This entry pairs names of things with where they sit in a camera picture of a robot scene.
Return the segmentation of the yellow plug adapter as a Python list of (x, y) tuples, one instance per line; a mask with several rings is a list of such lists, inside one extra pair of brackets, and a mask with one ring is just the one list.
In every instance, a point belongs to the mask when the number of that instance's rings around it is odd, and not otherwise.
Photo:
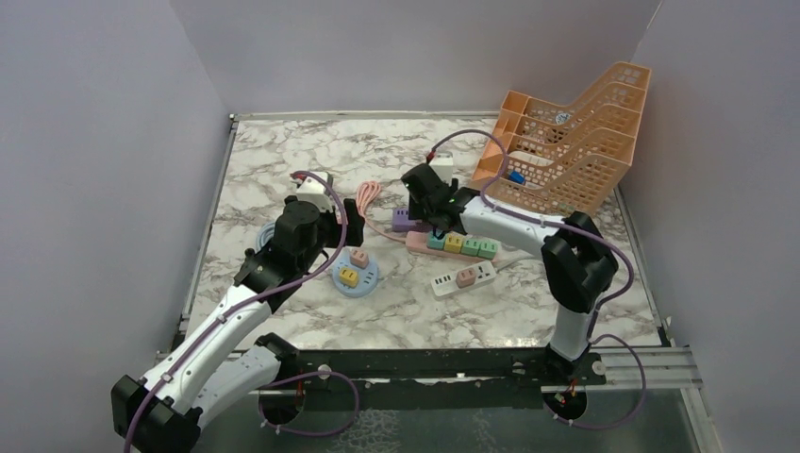
[(442, 250), (447, 253), (460, 254), (464, 243), (464, 237), (457, 233), (447, 234), (444, 238)]
[(343, 266), (338, 274), (339, 282), (347, 288), (356, 288), (359, 283), (358, 271), (350, 267)]

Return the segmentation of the dark teal plug adapter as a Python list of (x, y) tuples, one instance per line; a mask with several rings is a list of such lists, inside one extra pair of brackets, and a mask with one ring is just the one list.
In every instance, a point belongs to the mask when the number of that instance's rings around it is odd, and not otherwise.
[(445, 244), (445, 234), (429, 232), (426, 239), (426, 247), (432, 250), (443, 250)]

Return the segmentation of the pink plug adapter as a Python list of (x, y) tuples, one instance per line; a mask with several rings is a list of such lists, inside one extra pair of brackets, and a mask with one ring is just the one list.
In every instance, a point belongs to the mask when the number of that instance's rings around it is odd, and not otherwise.
[(353, 266), (359, 269), (366, 269), (370, 264), (368, 253), (359, 248), (352, 248), (350, 250), (349, 261)]
[(475, 284), (477, 277), (475, 268), (468, 267), (456, 272), (455, 282), (458, 288), (467, 288)]

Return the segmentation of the green plug adapter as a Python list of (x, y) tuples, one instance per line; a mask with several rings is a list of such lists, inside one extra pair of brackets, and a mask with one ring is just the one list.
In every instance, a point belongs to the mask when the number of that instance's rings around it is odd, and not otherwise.
[(481, 241), (478, 239), (464, 239), (460, 254), (464, 256), (477, 257), (481, 247)]
[(484, 260), (494, 260), (498, 252), (498, 244), (494, 241), (482, 240), (477, 255)]

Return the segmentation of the yellow plug adapter front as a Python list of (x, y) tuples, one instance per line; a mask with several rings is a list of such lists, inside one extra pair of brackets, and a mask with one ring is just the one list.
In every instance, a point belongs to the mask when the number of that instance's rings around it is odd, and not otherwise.
[(338, 274), (339, 282), (347, 288), (356, 288), (359, 283), (358, 271), (350, 267), (343, 266)]

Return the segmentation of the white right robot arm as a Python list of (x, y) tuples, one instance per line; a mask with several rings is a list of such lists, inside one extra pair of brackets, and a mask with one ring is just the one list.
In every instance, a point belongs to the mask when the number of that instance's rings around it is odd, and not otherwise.
[(422, 219), (437, 231), (493, 239), (542, 261), (550, 294), (558, 302), (544, 371), (558, 384), (577, 377), (580, 358), (590, 348), (594, 312), (619, 270), (612, 245), (592, 218), (580, 211), (566, 218), (535, 216), (478, 190), (455, 189), (426, 163), (407, 171), (401, 181)]

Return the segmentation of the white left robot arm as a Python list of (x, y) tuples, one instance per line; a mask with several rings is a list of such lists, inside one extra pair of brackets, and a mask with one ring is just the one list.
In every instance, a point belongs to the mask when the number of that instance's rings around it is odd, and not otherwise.
[(189, 452), (202, 430), (258, 386), (295, 379), (295, 349), (271, 336), (236, 361), (229, 355), (302, 284), (332, 265), (342, 249), (363, 242), (364, 218), (352, 198), (343, 217), (290, 197), (274, 235), (248, 250), (215, 310), (166, 359), (140, 378), (121, 377), (111, 391), (113, 426), (129, 452)]

